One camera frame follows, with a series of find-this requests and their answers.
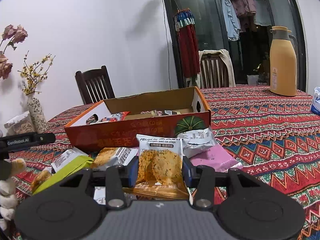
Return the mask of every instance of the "power cord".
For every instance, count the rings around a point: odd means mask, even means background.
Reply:
[[[169,53],[169,43],[168,43],[168,36],[167,36],[167,25],[165,25],[165,6],[164,6],[164,0],[162,0],[163,5],[163,18],[164,18],[164,27],[165,27],[165,37],[167,39],[167,46],[168,46],[168,74],[169,74],[169,86],[171,90],[171,81],[170,81],[170,53]]]

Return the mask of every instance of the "yellow flower branch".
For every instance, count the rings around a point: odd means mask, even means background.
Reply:
[[[22,81],[22,85],[23,85],[22,91],[26,95],[29,95],[29,94],[32,94],[35,92],[37,92],[39,94],[41,92],[36,91],[36,87],[40,82],[42,82],[43,80],[46,80],[48,78],[48,70],[52,66],[55,56],[52,57],[52,54],[48,54],[41,61],[37,61],[37,62],[33,63],[32,65],[28,66],[28,64],[26,63],[28,53],[29,53],[29,51],[27,52],[27,54],[24,57],[22,71],[18,70],[18,72],[20,72],[20,76],[22,78],[25,78],[27,81],[27,84],[25,81]],[[45,64],[46,61],[49,61],[48,68],[46,71],[41,73],[44,69],[43,65]]]

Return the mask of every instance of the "pumpkin graphic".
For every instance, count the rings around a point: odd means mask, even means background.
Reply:
[[[177,136],[179,133],[187,132],[191,130],[202,130],[205,129],[204,121],[197,116],[187,116],[178,121],[176,128],[174,129],[174,135]]]

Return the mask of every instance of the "door frame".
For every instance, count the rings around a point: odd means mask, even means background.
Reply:
[[[215,0],[216,1],[216,6],[217,6],[217,12],[218,12],[218,17],[219,17],[219,22],[220,22],[220,28],[222,32],[222,39],[223,39],[223,48],[229,50],[229,44],[228,44],[228,36],[227,36],[227,29],[223,17],[223,12],[222,12],[222,5],[220,0]],[[289,5],[291,8],[291,13],[293,16],[293,21],[294,21],[294,26],[296,29],[296,39],[298,42],[298,60],[299,60],[299,76],[298,76],[298,89],[302,91],[306,91],[307,89],[307,55],[306,55],[306,43],[305,43],[305,35],[303,31],[303,24],[301,20],[301,15],[299,12],[299,7],[297,4],[297,0],[288,0]],[[274,17],[272,13],[272,8],[270,5],[270,1],[266,0],[267,2],[267,8],[270,14],[270,19],[271,23],[274,26]],[[178,85],[180,87],[184,87],[184,80],[183,80],[183,74],[182,74],[182,66],[181,66],[181,61],[180,61],[180,53],[179,53],[179,47],[178,47],[178,40],[177,40],[177,35],[175,32],[175,26],[174,26],[174,21],[173,21],[173,12],[171,10],[171,5],[170,5],[170,0],[164,0],[166,11],[167,11],[167,18],[168,18],[168,23],[169,23],[169,29],[170,29],[170,34],[171,34],[171,39],[172,39],[172,48],[173,48],[173,54],[175,58],[175,63],[176,63],[176,70],[177,70],[177,78],[178,78]]]

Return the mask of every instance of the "food packaging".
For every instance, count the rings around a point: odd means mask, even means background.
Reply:
[[[125,192],[143,197],[189,199],[182,178],[182,152],[188,143],[181,138],[137,134],[139,168],[136,186]]]
[[[230,168],[243,168],[241,162],[234,159],[220,144],[190,158],[190,161],[194,166],[210,166],[217,172],[226,172]]]
[[[122,164],[126,166],[137,153],[137,148],[103,148],[91,164],[90,168],[98,168],[101,171],[105,171],[108,167],[113,165]]]
[[[129,114],[130,112],[120,112],[117,114],[112,114],[111,116],[107,116],[102,118],[98,122],[118,122],[118,121],[123,121],[124,118]]]
[[[52,176],[48,168],[51,169],[51,167],[44,168],[44,170],[39,172],[38,175],[33,179],[30,185],[31,192],[35,192],[37,188],[40,187],[41,184],[43,184],[46,180],[48,180]]]
[[[191,158],[201,152],[210,149],[217,144],[211,127],[204,130],[192,130],[178,134],[177,138],[190,140],[183,149],[183,154]]]
[[[320,114],[320,87],[315,88],[310,111],[315,114]]]
[[[181,114],[141,114],[159,109]],[[130,113],[123,121],[86,125],[92,116],[101,120],[124,111]],[[192,130],[205,129],[210,126],[210,118],[210,107],[204,96],[197,87],[189,87],[101,100],[70,121],[65,131],[73,146],[85,152],[97,152],[105,147],[138,147],[137,134],[173,138],[190,127]]]
[[[133,194],[124,193],[124,198],[129,206],[132,200],[137,200]],[[100,205],[106,204],[106,187],[94,187],[93,199]]]
[[[80,151],[78,148],[73,147],[73,149],[66,150],[63,154],[61,154],[58,158],[56,158],[52,163],[51,166],[55,172],[61,170],[64,166],[74,160],[76,157],[85,155],[88,156],[83,151]]]
[[[35,132],[36,129],[31,121],[30,112],[26,111],[21,115],[10,119],[4,124],[4,127],[10,129],[13,134]]]
[[[42,183],[33,194],[37,194],[40,191],[45,190],[46,188],[56,184],[57,182],[63,180],[67,176],[81,170],[84,168],[88,168],[93,159],[86,155],[80,155],[74,158],[71,162],[65,165],[63,168],[58,170],[57,173],[53,174],[49,179],[47,179],[44,183]]]

